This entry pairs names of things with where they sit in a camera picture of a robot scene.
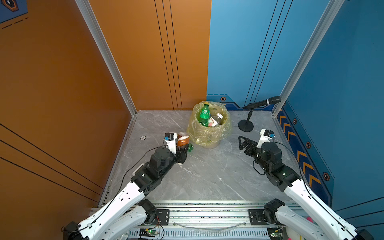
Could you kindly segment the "brown coffee drink bottle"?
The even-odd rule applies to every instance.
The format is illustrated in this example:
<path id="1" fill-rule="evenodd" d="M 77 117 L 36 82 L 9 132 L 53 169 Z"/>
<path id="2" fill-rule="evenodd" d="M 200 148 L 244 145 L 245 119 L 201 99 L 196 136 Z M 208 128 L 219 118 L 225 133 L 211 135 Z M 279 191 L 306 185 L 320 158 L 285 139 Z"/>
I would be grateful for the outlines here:
<path id="1" fill-rule="evenodd" d="M 179 132 L 177 134 L 177 146 L 182 147 L 188 145 L 190 142 L 190 137 L 187 132 Z"/>

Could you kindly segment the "green soda bottle front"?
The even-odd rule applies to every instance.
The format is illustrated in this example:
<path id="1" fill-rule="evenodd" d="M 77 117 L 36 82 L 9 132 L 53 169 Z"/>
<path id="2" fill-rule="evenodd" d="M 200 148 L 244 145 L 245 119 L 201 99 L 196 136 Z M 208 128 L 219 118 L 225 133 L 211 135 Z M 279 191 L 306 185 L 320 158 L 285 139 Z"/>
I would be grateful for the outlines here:
<path id="1" fill-rule="evenodd" d="M 209 108 L 209 104 L 204 103 L 203 108 L 201 109 L 201 112 L 199 115 L 199 123 L 204 127 L 208 127 L 210 117 L 211 117 L 211 111 Z"/>

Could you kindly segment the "green soda bottle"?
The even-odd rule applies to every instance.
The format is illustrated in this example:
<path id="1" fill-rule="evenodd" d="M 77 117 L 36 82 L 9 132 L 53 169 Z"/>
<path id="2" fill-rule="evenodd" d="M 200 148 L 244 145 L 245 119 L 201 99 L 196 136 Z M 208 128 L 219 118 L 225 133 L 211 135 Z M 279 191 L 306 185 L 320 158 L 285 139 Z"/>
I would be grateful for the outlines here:
<path id="1" fill-rule="evenodd" d="M 194 149 L 194 145 L 193 144 L 189 144 L 188 152 L 190 153 L 193 149 Z"/>
<path id="2" fill-rule="evenodd" d="M 201 112 L 199 115 L 199 123 L 204 127 L 208 127 L 210 117 L 211 117 L 211 111 L 209 108 L 209 104 L 204 103 L 203 108 L 201 109 Z"/>

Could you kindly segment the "guava juice bottle white cap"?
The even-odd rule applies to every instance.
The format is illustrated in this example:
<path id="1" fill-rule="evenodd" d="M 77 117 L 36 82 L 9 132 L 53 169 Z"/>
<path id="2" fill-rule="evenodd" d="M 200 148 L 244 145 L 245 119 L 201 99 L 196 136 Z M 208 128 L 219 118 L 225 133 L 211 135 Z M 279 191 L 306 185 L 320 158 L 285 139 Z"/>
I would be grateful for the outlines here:
<path id="1" fill-rule="evenodd" d="M 211 116 L 209 121 L 208 121 L 208 127 L 218 127 L 220 125 L 222 125 L 224 121 L 224 116 L 221 115 L 220 113 L 216 113 L 216 115 L 214 116 Z"/>

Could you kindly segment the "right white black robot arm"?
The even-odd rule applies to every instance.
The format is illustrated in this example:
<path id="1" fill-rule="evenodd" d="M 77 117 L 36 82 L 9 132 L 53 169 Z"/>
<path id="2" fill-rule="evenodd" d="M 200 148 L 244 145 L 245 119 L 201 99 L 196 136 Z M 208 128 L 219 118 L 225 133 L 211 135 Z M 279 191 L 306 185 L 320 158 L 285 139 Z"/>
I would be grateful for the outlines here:
<path id="1" fill-rule="evenodd" d="M 365 229 L 348 223 L 325 204 L 292 168 L 283 164 L 282 151 L 275 142 L 258 145 L 243 136 L 239 137 L 239 149 L 254 158 L 254 162 L 265 171 L 264 175 L 281 192 L 294 200 L 313 222 L 296 215 L 285 203 L 274 199 L 265 204 L 265 222 L 281 224 L 292 229 L 305 240 L 372 240 Z"/>

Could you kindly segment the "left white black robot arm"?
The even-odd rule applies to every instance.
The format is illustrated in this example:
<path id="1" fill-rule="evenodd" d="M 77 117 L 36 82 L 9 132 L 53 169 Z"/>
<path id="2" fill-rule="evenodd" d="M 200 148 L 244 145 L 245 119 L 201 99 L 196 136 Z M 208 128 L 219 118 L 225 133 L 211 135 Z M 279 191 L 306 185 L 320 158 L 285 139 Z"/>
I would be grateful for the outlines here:
<path id="1" fill-rule="evenodd" d="M 152 223 L 156 207 L 146 196 L 160 185 L 175 164 L 187 159 L 189 145 L 177 146 L 173 153 L 167 147 L 156 148 L 148 162 L 140 166 L 125 187 L 99 209 L 81 221 L 62 228 L 65 240 L 116 240 L 130 229 Z"/>

